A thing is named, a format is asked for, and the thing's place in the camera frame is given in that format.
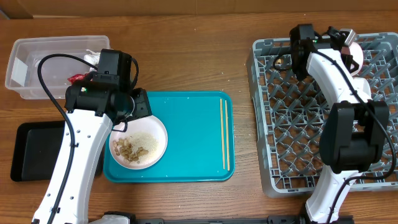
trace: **white paper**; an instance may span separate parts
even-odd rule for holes
[[[18,58],[15,58],[14,66],[12,67],[11,79],[21,86],[25,86],[26,73],[27,65]]]

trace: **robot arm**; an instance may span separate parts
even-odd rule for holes
[[[366,82],[364,85],[355,85],[355,80],[357,79],[351,77],[345,68],[339,51],[334,49],[321,49],[319,51],[333,60],[336,60],[337,63],[340,64],[340,67],[342,67],[346,72],[346,76],[349,78],[351,84],[354,85],[358,95],[363,101],[371,100],[369,94],[370,91],[368,91],[368,89],[370,90],[369,84]],[[310,53],[307,62],[307,71],[322,89],[322,93],[329,105],[340,103],[342,101],[358,103],[357,99],[351,94],[351,90],[348,88],[347,83],[344,81],[338,69],[321,55]],[[309,219],[312,222],[326,223],[328,215],[331,212],[330,208],[333,200],[345,179],[359,175],[361,175],[361,173],[359,173],[358,170],[346,170],[336,174],[332,171],[330,166],[324,165],[318,184],[315,187],[312,196],[305,203],[305,209]],[[338,212],[341,204],[343,204],[344,199],[349,192],[349,188],[354,184],[354,182],[354,180],[351,181],[350,185],[347,185],[341,193],[338,203],[333,211],[333,215],[330,220],[331,222],[338,219]]]
[[[104,116],[95,116],[94,111],[75,110],[68,114],[75,130],[75,155],[68,182],[63,191],[57,214],[53,223],[87,223],[88,199],[93,184],[96,165],[106,138],[111,132],[113,122]],[[70,131],[65,125],[64,137],[50,185],[40,207],[35,212],[34,220],[47,223],[55,198],[60,190],[63,174],[67,167],[70,153]]]
[[[290,31],[290,44],[292,70],[297,79],[301,81],[311,75],[331,107],[320,138],[320,156],[325,165],[315,191],[305,203],[306,219],[309,223],[329,223],[338,220],[341,204],[355,182],[352,180],[344,187],[345,180],[361,176],[361,172],[367,171],[372,163],[380,160],[385,140],[381,131],[374,129],[374,120],[366,114],[348,83],[354,87],[359,98],[372,108],[384,129],[387,126],[389,110],[385,102],[372,101],[370,86],[365,79],[352,77],[359,71],[359,64],[353,61],[353,56],[341,53],[343,47],[356,44],[353,43],[355,33],[352,30],[338,31],[330,27],[330,39],[319,36],[316,39],[315,34],[312,25],[298,25]],[[365,126],[364,132],[352,132],[354,121]]]
[[[101,149],[113,125],[135,112],[130,96],[131,62],[128,54],[103,49],[98,71],[67,89],[65,107],[75,133],[72,166],[62,191],[71,146],[70,130],[65,125],[50,185],[32,223],[88,223],[88,201]],[[62,196],[57,208],[53,208],[58,192]],[[129,221],[127,217],[109,214],[97,223],[129,224]]]

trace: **wooden table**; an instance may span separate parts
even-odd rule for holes
[[[89,218],[108,210],[139,218],[242,218],[299,212],[307,196],[268,198],[262,192],[256,120],[249,97],[246,59],[257,39],[288,37],[299,23],[353,28],[357,33],[398,32],[397,11],[309,12],[223,16],[102,17],[0,21],[0,83],[19,38],[107,35],[111,47],[137,58],[138,86],[149,91],[222,90],[233,100],[236,171],[226,182],[113,184],[94,180]],[[29,223],[48,181],[13,182],[10,175],[20,124],[61,120],[49,100],[23,100],[0,86],[0,223]],[[356,223],[396,223],[398,192],[350,193],[341,214]]]

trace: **wooden chopsticks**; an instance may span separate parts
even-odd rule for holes
[[[220,115],[221,115],[221,150],[223,152],[223,169],[225,169],[225,149],[224,149],[224,117],[223,117],[223,99],[220,99]],[[226,160],[227,170],[229,171],[229,129],[228,129],[228,104],[225,101],[225,129],[226,129]]]
[[[223,169],[225,169],[225,149],[224,149],[224,119],[223,119],[223,100],[220,99],[220,115],[221,115],[221,143],[223,151]]]
[[[227,170],[229,171],[229,129],[228,129],[228,107],[225,101],[225,130],[226,130],[226,162],[227,162]]]

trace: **red object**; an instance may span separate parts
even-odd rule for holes
[[[76,80],[82,80],[86,77],[88,73],[82,75],[82,74],[76,74],[70,78],[68,78],[68,81],[70,81],[71,84],[73,84]]]

